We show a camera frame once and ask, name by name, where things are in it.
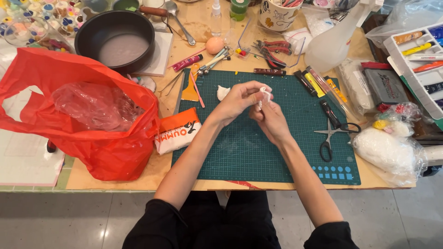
black sleeve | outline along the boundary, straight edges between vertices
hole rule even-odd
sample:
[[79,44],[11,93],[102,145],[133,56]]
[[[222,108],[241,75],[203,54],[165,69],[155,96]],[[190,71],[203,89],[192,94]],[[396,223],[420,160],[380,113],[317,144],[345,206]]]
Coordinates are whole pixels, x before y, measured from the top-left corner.
[[304,244],[305,249],[358,249],[347,222],[331,222],[317,227]]
[[145,213],[126,236],[123,249],[178,249],[186,224],[171,204],[153,199]]

spray bottle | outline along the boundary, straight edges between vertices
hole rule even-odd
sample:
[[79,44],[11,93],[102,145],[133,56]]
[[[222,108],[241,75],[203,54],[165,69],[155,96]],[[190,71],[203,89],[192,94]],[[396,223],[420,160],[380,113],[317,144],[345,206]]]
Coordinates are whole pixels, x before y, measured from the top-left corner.
[[222,35],[222,14],[220,13],[220,3],[219,0],[214,0],[212,4],[211,12],[211,34],[214,37],[219,37]]
[[306,49],[306,65],[322,73],[342,63],[348,55],[355,27],[360,27],[371,11],[377,12],[383,6],[383,1],[360,0],[343,21],[314,37]]

tile floor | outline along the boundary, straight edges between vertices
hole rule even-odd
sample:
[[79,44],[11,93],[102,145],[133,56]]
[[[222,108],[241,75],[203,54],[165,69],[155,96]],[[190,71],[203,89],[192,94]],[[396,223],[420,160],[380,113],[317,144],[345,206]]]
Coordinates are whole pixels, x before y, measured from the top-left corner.
[[[443,248],[443,172],[410,190],[330,191],[361,248]],[[221,204],[226,203],[218,193]],[[117,249],[153,194],[0,193],[0,249]],[[283,249],[314,229],[295,191],[268,191]]]

ceramic mug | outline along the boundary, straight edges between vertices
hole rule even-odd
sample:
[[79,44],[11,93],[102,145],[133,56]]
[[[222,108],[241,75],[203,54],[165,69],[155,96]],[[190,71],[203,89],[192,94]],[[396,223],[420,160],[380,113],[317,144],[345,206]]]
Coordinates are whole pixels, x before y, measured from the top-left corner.
[[295,7],[282,7],[265,0],[260,5],[259,20],[263,27],[272,31],[284,31],[291,27],[292,23],[302,7],[301,4]]

orange and white package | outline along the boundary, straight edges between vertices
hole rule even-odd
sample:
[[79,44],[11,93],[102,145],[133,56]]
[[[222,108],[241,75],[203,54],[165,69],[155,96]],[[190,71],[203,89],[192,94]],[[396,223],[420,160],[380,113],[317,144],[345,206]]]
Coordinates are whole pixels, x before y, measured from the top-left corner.
[[160,155],[178,150],[191,144],[202,124],[195,107],[177,115],[160,120],[159,134],[155,136],[155,146]]

